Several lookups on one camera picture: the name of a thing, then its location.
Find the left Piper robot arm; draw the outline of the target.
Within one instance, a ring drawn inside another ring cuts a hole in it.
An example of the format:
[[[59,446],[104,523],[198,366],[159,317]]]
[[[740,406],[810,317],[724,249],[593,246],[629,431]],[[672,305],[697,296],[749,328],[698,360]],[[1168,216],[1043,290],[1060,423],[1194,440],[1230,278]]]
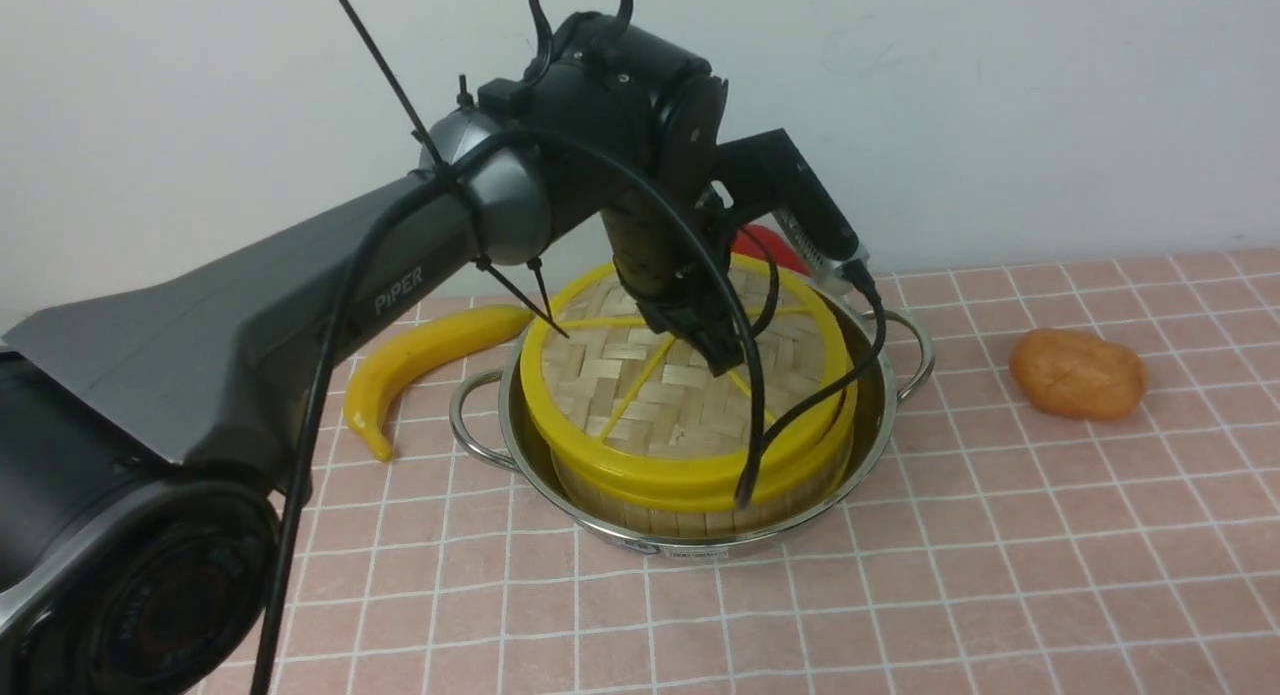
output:
[[[462,268],[588,218],[699,347],[695,218],[727,84],[623,13],[538,20],[518,81],[460,93],[415,172],[170,282],[42,308],[3,355],[3,691],[183,694],[273,657],[333,370]]]

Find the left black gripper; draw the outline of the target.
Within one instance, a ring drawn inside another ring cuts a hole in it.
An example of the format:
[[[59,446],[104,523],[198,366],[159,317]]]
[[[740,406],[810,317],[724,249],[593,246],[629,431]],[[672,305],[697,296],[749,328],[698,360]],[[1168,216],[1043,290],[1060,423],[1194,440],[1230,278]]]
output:
[[[623,289],[653,332],[664,332],[696,349],[713,379],[746,363],[746,334],[739,332],[709,268],[653,198],[630,189],[603,209],[602,221]]]

